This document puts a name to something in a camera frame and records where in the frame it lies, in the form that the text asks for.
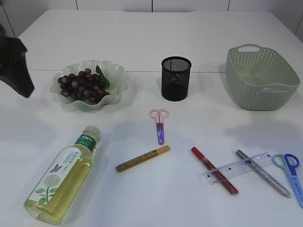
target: yellow liquid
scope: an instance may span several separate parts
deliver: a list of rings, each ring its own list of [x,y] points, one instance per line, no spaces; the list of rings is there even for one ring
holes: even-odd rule
[[[98,142],[94,132],[84,131],[83,134],[90,135]],[[91,151],[81,144],[74,144],[72,147],[78,148],[81,151],[81,155],[49,203],[44,204],[29,199],[25,201],[24,208],[33,218],[53,225],[60,224],[87,173],[90,171]]]

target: dandelion illustration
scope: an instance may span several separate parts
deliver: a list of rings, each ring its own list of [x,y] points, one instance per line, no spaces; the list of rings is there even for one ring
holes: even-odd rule
[[[47,189],[45,190],[44,188],[40,188],[35,191],[36,193],[40,194],[40,196],[42,196],[42,198],[39,200],[39,202],[48,204],[48,202],[49,202],[48,197],[51,197],[54,195],[54,193],[58,189],[58,188],[54,188],[54,187],[57,186],[59,183],[60,183],[60,177],[58,177],[57,175],[47,176],[43,181],[43,185],[45,187],[47,187]]]
[[[60,183],[60,177],[57,175],[49,175],[47,178],[45,178],[43,184],[45,187],[55,187]]]

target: grape leaf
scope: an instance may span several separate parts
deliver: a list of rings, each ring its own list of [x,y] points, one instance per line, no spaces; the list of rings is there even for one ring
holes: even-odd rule
[[[106,82],[106,87],[109,87],[110,83],[109,83],[108,79],[106,77],[103,77],[103,80]]]
[[[104,77],[103,72],[101,71],[101,69],[98,65],[96,66],[96,73],[99,74],[100,76]]]
[[[110,83],[109,83],[108,79],[103,75],[103,72],[98,65],[96,66],[96,73],[99,74],[101,76],[101,78],[106,82],[106,87],[109,87]]]

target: white table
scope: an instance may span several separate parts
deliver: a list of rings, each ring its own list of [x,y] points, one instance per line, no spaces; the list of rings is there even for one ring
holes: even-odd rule
[[[30,70],[61,70],[83,60],[110,60],[127,71],[161,71],[182,56],[192,72],[224,72],[227,51],[258,44],[303,73],[303,43],[269,12],[130,13],[50,10],[20,39]]]

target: grapes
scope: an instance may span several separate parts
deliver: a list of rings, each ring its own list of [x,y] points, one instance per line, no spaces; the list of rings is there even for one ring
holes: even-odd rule
[[[89,98],[89,101],[94,103],[96,101],[96,99],[94,97]]]
[[[93,86],[93,91],[99,91],[99,87],[98,86]]]
[[[61,85],[60,85],[60,88],[61,88],[62,90],[67,90],[67,89],[68,89],[68,86],[67,86],[66,84],[61,84]]]
[[[83,93],[81,92],[76,92],[77,98],[81,99],[83,97]]]
[[[93,88],[93,86],[92,86],[92,84],[86,84],[86,85],[85,85],[85,88],[86,88],[87,90],[91,90],[91,89]]]
[[[100,77],[99,77],[99,76],[94,77],[94,81],[95,81],[96,83],[100,82]]]
[[[100,81],[100,88],[101,89],[105,89],[106,88],[106,86],[107,86],[107,83],[105,82],[105,81]]]
[[[102,97],[103,92],[101,90],[96,91],[95,97]]]
[[[62,84],[62,77],[60,77],[60,78],[58,79],[58,83],[59,83],[59,84]]]
[[[90,69],[85,69],[84,72],[85,72],[85,74],[90,74],[91,70]]]
[[[87,74],[87,75],[85,76],[85,79],[88,80],[89,78],[92,78],[92,77],[93,77],[92,75]]]
[[[78,82],[79,82],[79,84],[84,84],[84,83],[85,83],[85,80],[79,79]]]
[[[83,92],[83,96],[84,96],[85,98],[89,98],[89,97],[90,97],[90,94],[91,94],[91,91],[89,91],[89,90],[86,90],[86,91]]]
[[[70,82],[70,79],[69,79],[69,77],[68,76],[64,76],[64,77],[62,77],[62,83],[64,83],[64,84],[68,84]]]
[[[73,73],[71,73],[70,75],[68,75],[68,77],[69,77],[69,78],[71,78],[71,80],[76,79],[76,75],[75,75],[75,74],[73,74]]]
[[[79,88],[78,88],[78,91],[79,91],[79,92],[84,92],[84,91],[85,91],[85,87],[84,87],[84,86],[79,87]]]
[[[84,78],[84,76],[85,76],[85,72],[84,72],[84,71],[80,71],[80,72],[79,72],[79,77],[80,77],[80,78]]]
[[[99,103],[104,96],[109,95],[106,89],[109,86],[108,80],[96,73],[92,74],[91,69],[80,71],[76,76],[70,73],[68,76],[58,78],[61,92],[64,97],[70,97],[74,101],[90,101]]]
[[[75,100],[75,101],[78,100],[76,92],[73,92],[73,93],[71,94],[71,98],[72,98],[73,100]]]
[[[77,88],[79,87],[79,82],[73,80],[73,81],[71,82],[71,87],[72,87],[73,89],[77,89]]]
[[[68,91],[61,91],[61,93],[60,93],[61,95],[63,95],[63,96],[65,96],[65,97],[69,97],[70,96],[70,94],[68,93]]]

